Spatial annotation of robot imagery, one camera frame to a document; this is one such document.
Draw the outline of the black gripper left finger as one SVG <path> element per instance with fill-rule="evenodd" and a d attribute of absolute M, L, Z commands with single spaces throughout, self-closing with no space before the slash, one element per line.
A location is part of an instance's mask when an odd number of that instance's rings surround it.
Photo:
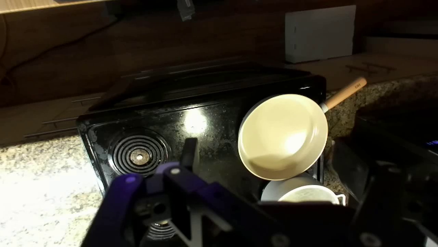
<path fill-rule="evenodd" d="M 116 177 L 80 247 L 256 247 L 256 208 L 171 163 Z"/>

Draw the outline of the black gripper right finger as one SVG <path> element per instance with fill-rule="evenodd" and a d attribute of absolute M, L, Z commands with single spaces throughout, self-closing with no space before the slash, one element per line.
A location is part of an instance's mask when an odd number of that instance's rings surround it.
<path fill-rule="evenodd" d="M 336 172 L 356 208 L 358 247 L 436 247 L 436 157 L 371 119 L 336 140 Z"/>

